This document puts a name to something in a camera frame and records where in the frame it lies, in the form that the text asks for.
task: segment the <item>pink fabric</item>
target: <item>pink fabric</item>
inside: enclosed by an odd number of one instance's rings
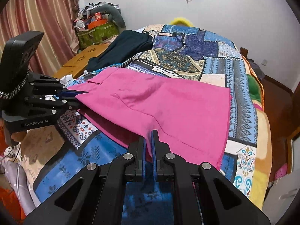
[[[287,174],[287,163],[284,163],[283,166],[280,169],[278,169],[277,172],[275,173],[274,180],[282,178],[286,174]]]
[[[263,109],[260,107],[260,105],[258,105],[258,104],[256,104],[256,103],[253,103],[253,105],[254,105],[254,107],[255,107],[256,109],[259,109],[259,110],[261,110],[261,111],[263,112]]]
[[[120,128],[108,127],[104,119],[143,136],[149,153],[150,133],[157,129],[160,141],[186,161],[220,167],[229,129],[229,88],[110,67],[70,89],[88,92],[76,96],[91,110],[85,116],[119,144],[128,146]]]

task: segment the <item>patchwork bedspread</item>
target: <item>patchwork bedspread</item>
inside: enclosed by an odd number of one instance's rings
[[[113,67],[230,88],[229,136],[220,171],[261,209],[272,165],[271,138],[263,112],[263,87],[247,60],[232,41],[199,28],[151,25],[138,31],[154,37],[153,49]],[[89,73],[69,86],[99,72]],[[81,114],[69,111],[61,116],[56,128],[29,131],[21,152],[28,180],[43,202],[88,163],[111,162],[126,149]],[[122,224],[173,224],[171,186],[155,183],[151,166],[146,165],[144,184],[127,184]],[[162,209],[163,217],[153,216]]]

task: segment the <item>metal screw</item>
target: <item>metal screw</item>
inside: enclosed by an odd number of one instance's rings
[[[124,157],[124,159],[129,160],[133,157],[133,155],[131,153],[126,153],[126,154],[124,154],[123,157]]]
[[[210,169],[212,166],[208,162],[203,162],[202,167],[206,170]]]
[[[86,166],[86,168],[88,169],[88,170],[94,170],[95,168],[97,167],[97,165],[95,164],[95,163],[89,163],[87,166]]]
[[[174,153],[167,153],[166,154],[166,158],[168,158],[168,159],[174,159],[175,158],[175,154]]]

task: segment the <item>green bag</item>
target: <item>green bag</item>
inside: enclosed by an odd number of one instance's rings
[[[107,40],[108,38],[118,34],[119,30],[112,22],[99,25],[89,31],[79,31],[77,33],[81,49],[85,49],[88,46],[101,44],[104,40]]]

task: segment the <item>pink curtain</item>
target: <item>pink curtain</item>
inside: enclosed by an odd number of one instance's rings
[[[79,49],[72,24],[77,11],[78,0],[10,0],[0,14],[0,53],[11,37],[29,30],[43,31],[30,68],[52,75]]]

